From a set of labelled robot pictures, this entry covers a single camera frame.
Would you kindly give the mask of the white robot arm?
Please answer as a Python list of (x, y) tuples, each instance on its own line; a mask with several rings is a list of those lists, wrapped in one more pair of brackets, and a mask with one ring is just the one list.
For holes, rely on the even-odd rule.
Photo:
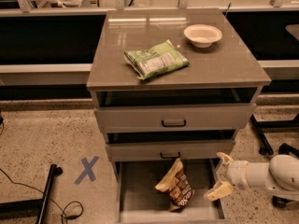
[(217, 156), (226, 168), (226, 176), (204, 194), (205, 200), (216, 201), (235, 189), (259, 188), (279, 198), (299, 201), (299, 160), (295, 157), (280, 154), (270, 162), (248, 162), (234, 161), (223, 152)]

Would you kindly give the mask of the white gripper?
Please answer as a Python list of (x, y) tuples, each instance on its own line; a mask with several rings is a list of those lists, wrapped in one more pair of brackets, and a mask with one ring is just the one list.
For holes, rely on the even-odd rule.
[[(231, 184), (240, 190), (249, 188), (247, 181), (247, 161), (234, 161), (234, 159), (226, 153), (218, 152), (218, 158), (221, 164), (227, 167), (226, 175)], [(234, 187), (228, 181), (218, 180), (217, 183), (204, 194), (204, 199), (207, 201), (217, 201), (223, 197), (233, 193)]]

